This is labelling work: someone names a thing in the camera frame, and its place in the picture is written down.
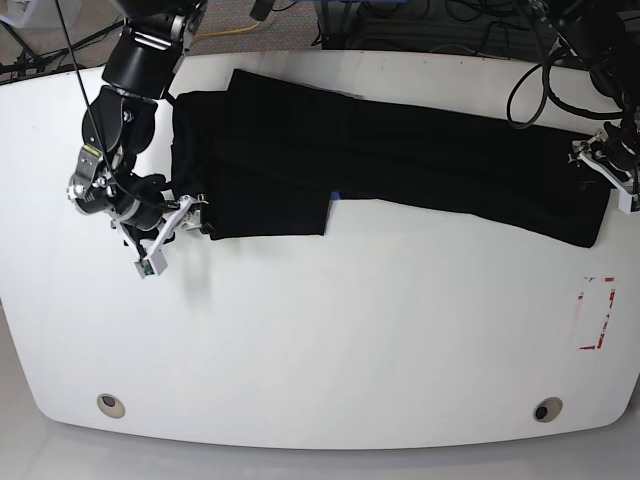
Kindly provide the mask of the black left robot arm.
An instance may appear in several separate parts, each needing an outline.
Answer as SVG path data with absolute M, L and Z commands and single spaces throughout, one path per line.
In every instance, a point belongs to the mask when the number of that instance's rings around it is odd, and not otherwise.
M 541 52 L 543 94 L 574 116 L 601 121 L 602 131 L 574 147 L 577 160 L 604 170 L 622 194 L 639 199 L 639 46 L 629 37 L 614 1 L 516 1 L 533 30 L 541 23 L 558 46 Z M 579 61 L 595 89 L 618 107 L 595 112 L 562 100 L 551 87 L 551 69 L 568 58 Z

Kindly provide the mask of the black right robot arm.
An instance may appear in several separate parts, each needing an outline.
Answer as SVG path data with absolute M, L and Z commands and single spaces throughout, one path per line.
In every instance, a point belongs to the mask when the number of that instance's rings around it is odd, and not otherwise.
M 106 213 L 144 272 L 194 204 L 168 200 L 160 174 L 135 174 L 137 157 L 155 132 L 158 103 L 169 88 L 207 9 L 204 1 L 116 1 L 120 38 L 102 74 L 103 86 L 87 102 L 83 145 L 67 187 L 84 214 Z

